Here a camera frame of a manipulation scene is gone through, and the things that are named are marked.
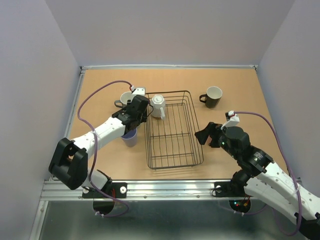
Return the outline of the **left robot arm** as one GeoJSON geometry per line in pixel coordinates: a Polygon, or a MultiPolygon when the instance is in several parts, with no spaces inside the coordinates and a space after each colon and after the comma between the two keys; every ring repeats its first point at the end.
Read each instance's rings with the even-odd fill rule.
{"type": "Polygon", "coordinates": [[[109,142],[120,138],[147,121],[149,99],[133,97],[131,103],[115,112],[92,131],[72,140],[61,139],[49,164],[49,172],[70,190],[79,187],[94,188],[100,197],[111,193],[111,180],[99,170],[88,168],[88,160],[109,142]]]}

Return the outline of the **purple plastic cup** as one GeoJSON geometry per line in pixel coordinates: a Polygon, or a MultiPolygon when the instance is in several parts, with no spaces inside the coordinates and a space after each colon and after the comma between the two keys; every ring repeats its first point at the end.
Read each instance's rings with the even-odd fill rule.
{"type": "Polygon", "coordinates": [[[121,136],[121,139],[123,140],[123,142],[125,143],[125,145],[127,147],[134,147],[137,144],[138,141],[138,130],[134,129],[134,130],[130,130],[128,133],[124,134],[123,136],[121,136]]]}

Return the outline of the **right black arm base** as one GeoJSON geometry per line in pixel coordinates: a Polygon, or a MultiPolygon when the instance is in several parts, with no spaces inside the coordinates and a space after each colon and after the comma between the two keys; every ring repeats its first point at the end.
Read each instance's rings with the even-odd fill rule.
{"type": "Polygon", "coordinates": [[[231,181],[216,181],[211,191],[211,195],[216,198],[237,197],[235,188],[231,181]]]}

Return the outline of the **white faceted mug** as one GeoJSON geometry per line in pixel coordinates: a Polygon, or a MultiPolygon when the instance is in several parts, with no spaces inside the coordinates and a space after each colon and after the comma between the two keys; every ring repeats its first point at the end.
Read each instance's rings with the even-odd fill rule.
{"type": "Polygon", "coordinates": [[[161,120],[164,121],[165,118],[166,118],[166,114],[165,114],[166,101],[165,101],[165,98],[160,94],[156,94],[150,100],[150,105],[153,107],[153,111],[151,113],[151,116],[154,117],[154,118],[160,118],[161,120]]]}

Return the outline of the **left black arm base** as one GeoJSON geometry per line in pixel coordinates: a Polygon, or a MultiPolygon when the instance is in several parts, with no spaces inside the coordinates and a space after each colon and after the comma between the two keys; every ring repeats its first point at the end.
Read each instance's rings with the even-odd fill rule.
{"type": "MultiPolygon", "coordinates": [[[[101,191],[113,198],[125,199],[127,197],[128,184],[126,182],[109,182],[101,191]]],[[[105,196],[93,187],[82,190],[82,198],[84,199],[102,199],[105,196]]]]}

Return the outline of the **grey mug white inside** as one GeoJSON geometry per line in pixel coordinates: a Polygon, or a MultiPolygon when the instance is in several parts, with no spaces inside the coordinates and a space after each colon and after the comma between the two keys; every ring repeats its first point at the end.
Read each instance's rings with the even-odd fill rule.
{"type": "Polygon", "coordinates": [[[128,101],[131,101],[133,98],[133,95],[132,95],[132,92],[131,91],[127,91],[127,92],[124,92],[121,96],[120,96],[120,99],[119,100],[115,100],[114,101],[114,105],[117,107],[117,108],[124,108],[128,101]]]}

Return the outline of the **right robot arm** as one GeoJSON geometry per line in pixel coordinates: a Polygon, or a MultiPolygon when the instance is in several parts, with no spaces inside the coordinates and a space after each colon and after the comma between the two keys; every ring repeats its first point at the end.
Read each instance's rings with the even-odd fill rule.
{"type": "Polygon", "coordinates": [[[320,238],[319,197],[294,183],[271,156],[251,145],[249,135],[242,128],[209,122],[195,137],[201,145],[211,138],[212,148],[222,148],[240,166],[227,191],[261,200],[296,224],[309,240],[320,238]]]}

